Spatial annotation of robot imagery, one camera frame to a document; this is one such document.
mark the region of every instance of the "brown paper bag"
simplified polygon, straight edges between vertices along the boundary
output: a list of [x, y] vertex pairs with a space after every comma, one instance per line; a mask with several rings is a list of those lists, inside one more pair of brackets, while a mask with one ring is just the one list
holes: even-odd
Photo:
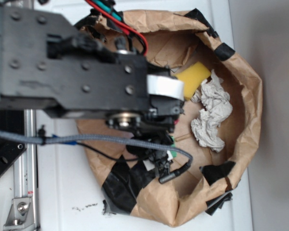
[[[115, 163], [86, 150], [91, 169], [112, 212], [156, 220], [173, 227], [186, 223], [217, 201], [225, 200], [238, 185], [258, 148], [262, 113], [262, 81], [257, 73], [222, 43], [208, 24], [200, 22], [205, 21], [189, 18], [193, 17], [191, 13], [183, 16], [185, 14], [127, 11], [124, 20], [145, 35], [149, 44], [147, 59], [151, 63], [179, 67], [180, 72], [200, 61], [224, 80], [222, 86], [230, 94], [233, 106], [232, 114], [218, 130], [218, 136], [225, 141], [224, 149], [215, 153], [199, 146], [190, 123], [203, 106], [189, 101], [184, 105], [185, 114], [180, 116], [173, 136], [175, 145], [192, 154], [194, 161], [188, 172], [175, 180], [160, 184], [139, 164]], [[114, 49], [113, 39], [120, 33], [108, 28], [101, 17], [94, 28], [106, 37], [108, 47]], [[80, 120], [78, 128], [82, 134], [132, 136], [108, 129], [102, 120]], [[100, 141], [86, 143], [115, 158], [132, 157], [124, 145]], [[186, 159], [178, 155], [171, 167], [179, 168], [185, 162]]]

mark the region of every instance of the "sponge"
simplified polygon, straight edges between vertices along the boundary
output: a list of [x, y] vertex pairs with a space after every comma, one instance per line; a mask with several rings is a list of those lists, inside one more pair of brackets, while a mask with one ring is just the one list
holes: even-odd
[[202, 81], [211, 76], [211, 71], [202, 63], [197, 62], [175, 76], [184, 82], [184, 97], [185, 100], [190, 100]]

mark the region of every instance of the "white tissue paper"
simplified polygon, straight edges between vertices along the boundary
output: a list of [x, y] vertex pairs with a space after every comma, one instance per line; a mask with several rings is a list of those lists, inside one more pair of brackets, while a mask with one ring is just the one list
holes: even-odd
[[192, 131], [202, 147], [210, 147], [213, 151], [220, 152], [225, 142], [217, 137], [217, 127], [227, 119], [232, 112], [230, 95], [221, 86], [222, 79], [218, 78], [214, 70], [211, 81], [205, 79], [201, 83], [201, 92], [197, 90], [191, 101], [202, 102], [205, 109], [199, 111], [199, 116], [191, 122]]

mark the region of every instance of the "crumpled paper bag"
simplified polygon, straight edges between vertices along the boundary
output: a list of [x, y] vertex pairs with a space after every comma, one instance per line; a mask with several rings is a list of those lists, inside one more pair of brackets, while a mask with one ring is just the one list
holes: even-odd
[[[232, 114], [221, 124], [218, 136], [225, 141], [225, 148], [215, 153], [200, 147], [192, 134], [190, 123], [198, 117], [201, 103], [186, 102], [184, 114], [180, 116], [173, 136], [175, 145], [193, 155], [194, 161], [188, 172], [180, 177], [160, 184], [157, 179], [142, 188], [136, 198], [137, 204], [132, 216], [156, 220], [176, 227], [205, 211], [210, 201], [235, 189], [240, 178], [255, 155], [259, 145], [262, 114], [262, 81], [249, 64], [237, 53], [221, 62], [214, 50], [222, 44], [220, 38], [207, 33], [201, 22], [180, 16], [187, 12], [167, 11], [127, 11], [124, 20], [131, 27], [142, 32], [148, 40], [148, 61], [155, 65], [185, 70], [195, 62], [202, 62], [209, 70], [214, 69], [223, 79], [222, 87], [230, 94]], [[97, 31], [105, 35], [108, 48], [114, 50], [113, 40], [120, 33], [106, 26], [104, 18], [95, 25]], [[102, 120], [79, 120], [79, 132], [109, 134], [131, 137], [131, 134], [108, 129]], [[98, 141], [88, 141], [89, 145], [115, 157], [130, 158], [124, 145]], [[103, 185], [115, 162], [86, 150], [89, 164], [100, 186]], [[209, 185], [199, 170], [201, 166], [221, 165], [225, 161], [235, 162], [227, 177]], [[178, 155], [172, 169], [186, 162]]]

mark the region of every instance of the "gray braided cable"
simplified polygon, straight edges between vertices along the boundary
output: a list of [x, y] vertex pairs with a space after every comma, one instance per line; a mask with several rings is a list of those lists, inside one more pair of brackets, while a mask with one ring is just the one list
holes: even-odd
[[164, 144], [158, 144], [158, 143], [150, 143], [147, 141], [140, 141], [140, 140], [132, 140], [122, 137], [115, 137], [115, 136], [106, 136], [106, 135], [98, 135], [98, 134], [84, 134], [84, 135], [73, 135], [73, 136], [65, 136], [65, 137], [49, 137], [46, 140], [44, 140], [41, 137], [27, 137], [11, 132], [1, 131], [0, 130], [0, 139], [9, 140], [13, 142], [19, 142], [19, 143], [30, 143], [30, 144], [56, 144], [56, 143], [68, 143], [73, 141], [86, 141], [86, 140], [98, 140], [98, 141], [107, 141], [107, 142], [115, 142], [115, 143], [121, 143], [125, 145], [130, 146], [137, 146], [142, 148], [148, 148], [148, 149], [155, 149], [155, 150], [161, 150], [161, 151], [175, 151], [179, 152], [183, 155], [185, 155], [189, 160], [188, 164], [191, 165], [193, 161], [193, 157], [188, 152], [176, 148], [171, 147]]

